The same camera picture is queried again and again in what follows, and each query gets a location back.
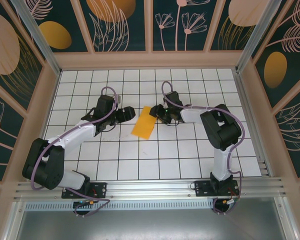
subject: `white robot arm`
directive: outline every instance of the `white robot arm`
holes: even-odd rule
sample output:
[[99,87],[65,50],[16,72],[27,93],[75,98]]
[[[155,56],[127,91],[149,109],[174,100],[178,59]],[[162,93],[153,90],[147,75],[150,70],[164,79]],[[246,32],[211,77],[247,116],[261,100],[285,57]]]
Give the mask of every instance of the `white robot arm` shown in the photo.
[[232,163],[231,149],[238,142],[242,131],[235,119],[225,114],[225,112],[229,112],[226,105],[220,104],[215,107],[215,110],[204,110],[190,108],[189,105],[184,106],[176,91],[166,94],[165,97],[169,100],[163,99],[167,106],[162,104],[154,106],[150,115],[157,117],[165,124],[170,124],[172,119],[179,123],[202,124],[214,147],[214,163],[209,182],[213,189],[211,194],[214,195],[211,196],[227,196],[229,188],[237,189],[238,183],[233,180],[233,175],[229,171],[231,169],[228,166],[231,167]]
[[95,137],[106,129],[108,125],[114,126],[133,119],[136,116],[135,110],[131,106],[120,108],[111,113],[103,121],[94,123],[105,117],[113,108],[115,100],[108,95],[101,95],[96,107],[92,108],[85,116],[81,118],[68,134],[61,139],[61,135],[49,138],[47,140],[37,138],[33,141],[24,164],[22,175],[31,179],[35,164],[43,150],[56,139],[59,139],[44,155],[47,160],[41,160],[35,171],[34,182],[52,190],[56,187],[71,188],[79,190],[87,195],[90,188],[90,178],[76,171],[67,171],[64,169],[65,155],[75,149],[81,143]]

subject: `dark green panel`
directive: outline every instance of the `dark green panel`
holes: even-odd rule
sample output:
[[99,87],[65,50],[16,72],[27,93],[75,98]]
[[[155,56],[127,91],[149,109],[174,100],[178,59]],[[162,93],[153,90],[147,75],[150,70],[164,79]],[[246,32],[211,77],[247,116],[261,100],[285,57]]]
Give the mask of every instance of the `dark green panel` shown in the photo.
[[211,50],[243,50],[255,28],[255,26],[236,26],[230,21],[230,2],[231,0],[225,1]]
[[270,29],[272,28],[274,22],[276,21],[278,15],[280,14],[282,8],[284,7],[284,5],[286,4],[287,0],[282,0],[281,3],[280,3],[280,6],[278,8],[278,10],[276,11],[275,15],[274,15],[274,18],[272,18],[272,21],[270,22],[268,28],[266,29],[265,33],[263,34],[262,38],[260,39],[258,45],[256,46],[256,48],[254,49],[253,53],[252,53],[252,58],[255,57],[255,55],[257,54],[261,44],[264,42],[266,36],[268,35]]
[[[285,34],[289,34],[289,29],[298,28],[291,17],[293,15],[295,6],[296,1],[292,4],[284,16],[282,21],[282,23],[284,23],[276,29],[267,47],[264,49],[257,63],[255,64],[272,107],[274,107],[282,99],[282,97],[285,96],[286,93],[300,80],[300,47],[296,46],[296,44],[300,46],[300,42],[298,42],[298,39],[300,40],[300,35],[292,33],[285,37],[291,40],[283,41]],[[266,80],[267,82],[270,82],[272,78],[265,79],[265,66],[269,56],[274,52],[281,53],[283,55],[281,58],[286,59],[287,70],[282,82],[277,87],[269,87],[266,84]],[[272,64],[268,62],[267,67],[268,69],[275,68],[276,72],[280,72],[283,69],[283,67],[281,65],[277,65],[276,62],[272,62]]]
[[275,116],[296,175],[300,178],[300,93]]
[[[37,3],[40,0],[27,0],[27,2]],[[87,47],[82,36],[77,18],[72,7],[70,0],[46,0],[43,9],[45,13],[40,14],[41,16],[35,17],[35,21],[40,24],[48,21],[56,22],[61,24],[71,36],[71,45],[65,49],[57,49],[51,47],[54,53],[72,53],[72,52],[87,52]]]
[[21,20],[21,18],[18,16],[17,11],[16,11],[14,5],[11,3],[11,0],[8,0],[8,3],[10,4],[10,6],[11,6],[12,10],[14,11],[14,13],[15,13],[15,14],[17,15],[17,17],[19,18],[19,21],[21,22],[23,28],[26,30],[26,32],[28,33],[28,35],[31,37],[31,39],[32,39],[33,43],[35,44],[36,48],[38,49],[40,55],[43,57],[44,60],[46,60],[46,57],[45,57],[45,56],[43,55],[43,53],[41,52],[41,50],[40,50],[40,48],[38,47],[36,41],[34,41],[34,39],[32,38],[32,36],[31,36],[31,34],[30,34],[28,28],[26,27],[26,25],[24,24],[24,22]]
[[[1,98],[0,116],[0,164],[7,164],[12,153],[9,147],[15,146],[24,119]],[[0,181],[6,168],[6,165],[0,165]]]
[[20,46],[18,65],[11,74],[0,74],[0,86],[2,86],[21,106],[28,109],[28,105],[42,70],[42,65],[1,4],[0,15],[14,28]]
[[[163,51],[164,49],[166,51],[175,51],[176,30],[178,51],[202,51],[204,49],[216,1],[206,2],[205,0],[198,0],[195,2],[201,4],[191,5],[190,2],[188,2],[186,6],[179,7],[175,0],[153,1],[154,51]],[[186,34],[185,29],[198,32]]]
[[[97,3],[98,7],[104,11],[105,8],[100,4],[100,0],[92,0],[92,2]],[[127,1],[126,4],[132,4],[132,2],[133,0],[130,0]],[[123,21],[119,21],[118,24],[113,24],[112,22],[108,23],[106,21],[103,21],[102,19],[99,19],[89,8],[87,0],[80,0],[80,4],[90,33],[91,41],[95,43],[94,50],[96,52],[146,50],[145,9],[143,0],[135,0],[134,12],[130,17],[126,19],[125,25],[122,24]],[[99,32],[102,34],[95,36],[95,27],[96,29],[100,29]]]

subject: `orange circle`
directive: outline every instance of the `orange circle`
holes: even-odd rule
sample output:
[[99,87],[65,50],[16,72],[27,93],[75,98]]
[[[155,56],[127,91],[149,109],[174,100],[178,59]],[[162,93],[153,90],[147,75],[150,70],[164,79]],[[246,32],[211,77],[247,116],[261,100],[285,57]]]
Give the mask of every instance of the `orange circle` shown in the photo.
[[128,19],[136,9],[136,0],[86,0],[86,3],[99,19],[112,23],[120,21],[120,18],[115,17],[120,10],[124,13],[125,18]]
[[264,81],[269,88],[278,87],[287,72],[287,59],[281,52],[275,51],[269,55],[264,66]]

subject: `metal vent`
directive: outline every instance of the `metal vent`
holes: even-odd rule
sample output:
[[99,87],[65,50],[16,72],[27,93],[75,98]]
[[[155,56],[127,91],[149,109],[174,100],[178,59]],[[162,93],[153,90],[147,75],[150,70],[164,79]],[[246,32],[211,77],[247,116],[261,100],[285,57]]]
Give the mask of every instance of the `metal vent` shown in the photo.
[[[212,199],[194,200],[139,200],[139,201],[111,201],[101,210],[175,210],[175,209],[210,209]],[[95,210],[103,204],[95,203],[93,206],[79,208],[78,211],[86,209]],[[25,206],[26,212],[41,211],[73,211],[73,202],[28,202]]]

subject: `purple cable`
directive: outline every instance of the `purple cable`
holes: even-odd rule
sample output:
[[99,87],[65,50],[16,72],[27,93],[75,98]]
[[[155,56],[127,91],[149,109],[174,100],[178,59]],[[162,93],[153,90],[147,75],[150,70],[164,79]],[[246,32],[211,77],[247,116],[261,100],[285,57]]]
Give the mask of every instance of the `purple cable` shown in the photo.
[[[219,112],[222,112],[222,113],[225,113],[227,115],[229,115],[230,117],[234,118],[234,120],[240,125],[241,127],[241,130],[242,130],[242,138],[235,144],[233,145],[231,148],[230,148],[230,151],[229,151],[229,154],[227,156],[227,160],[226,160],[226,168],[228,170],[229,173],[235,175],[235,174],[239,174],[239,195],[238,195],[238,198],[240,198],[241,196],[241,188],[242,188],[242,174],[241,174],[241,171],[236,171],[236,172],[233,172],[231,171],[230,169],[230,157],[231,157],[231,154],[232,154],[232,151],[237,147],[239,146],[243,140],[245,139],[245,136],[246,136],[246,131],[245,131],[245,127],[243,126],[243,124],[241,123],[241,121],[235,116],[233,115],[231,112],[229,111],[226,111],[226,110],[223,110],[223,109],[220,109],[220,108],[217,108],[217,107],[210,107],[210,106],[181,106],[181,105],[178,105],[178,104],[175,104],[174,102],[170,101],[168,98],[167,98],[167,95],[165,94],[165,91],[164,91],[164,85],[165,84],[169,84],[170,85],[170,89],[171,89],[171,92],[173,91],[173,87],[172,87],[172,84],[169,82],[169,81],[164,81],[162,83],[162,86],[161,86],[161,91],[162,91],[162,94],[163,94],[163,97],[164,99],[169,102],[170,104],[178,107],[178,108],[182,108],[182,109],[203,109],[203,110],[217,110]],[[213,200],[213,204],[212,204],[212,210],[216,213],[216,214],[226,214],[225,212],[222,212],[218,209],[215,208],[215,205],[216,205],[216,201],[218,200],[218,198],[215,198]],[[233,205],[233,207],[227,212],[227,213],[230,213],[231,211],[233,211],[233,209],[235,208],[236,204]]]
[[[64,137],[66,137],[68,134],[72,133],[74,130],[79,129],[79,128],[84,127],[84,126],[87,126],[87,125],[99,123],[99,122],[105,120],[107,117],[109,117],[109,116],[116,110],[116,108],[117,108],[117,103],[118,103],[118,95],[117,95],[116,91],[115,91],[112,87],[110,87],[110,86],[105,86],[104,88],[101,89],[101,95],[104,94],[104,90],[105,90],[105,89],[110,89],[110,90],[113,92],[113,94],[114,94],[114,103],[113,103],[113,107],[112,107],[111,111],[110,111],[107,115],[105,115],[104,117],[102,117],[102,118],[100,118],[100,119],[98,119],[98,120],[91,121],[91,122],[86,122],[86,123],[84,123],[84,124],[82,124],[82,125],[75,126],[74,128],[72,128],[72,129],[66,131],[66,132],[65,132],[64,134],[62,134],[59,138],[56,138],[56,139],[55,139],[54,141],[52,141],[48,146],[46,146],[46,148],[45,148],[45,149],[42,151],[42,153],[39,155],[39,157],[38,157],[38,159],[37,159],[37,161],[36,161],[36,163],[35,163],[35,165],[34,165],[33,171],[32,171],[31,182],[30,182],[30,183],[31,183],[31,188],[32,188],[33,190],[38,191],[38,190],[41,190],[41,189],[44,188],[43,186],[41,186],[41,187],[35,187],[35,175],[36,175],[38,166],[39,166],[39,164],[40,164],[40,161],[42,160],[43,156],[45,155],[45,153],[48,151],[49,148],[51,148],[51,147],[52,147],[55,143],[57,143],[58,141],[61,141]],[[73,192],[73,193],[75,193],[75,194],[77,194],[77,195],[79,195],[79,196],[81,196],[81,197],[83,197],[83,198],[87,198],[87,199],[91,199],[91,200],[95,200],[95,201],[106,201],[105,204],[103,204],[103,205],[102,205],[101,207],[99,207],[97,210],[94,210],[93,213],[96,213],[100,208],[104,207],[105,205],[107,205],[107,204],[110,202],[109,199],[104,199],[104,198],[94,198],[94,197],[90,197],[90,196],[83,195],[83,194],[81,194],[81,193],[79,193],[79,192],[77,192],[77,191],[75,191],[75,190],[73,190],[73,189],[71,189],[71,188],[67,188],[67,190],[69,190],[69,191],[71,191],[71,192]]]

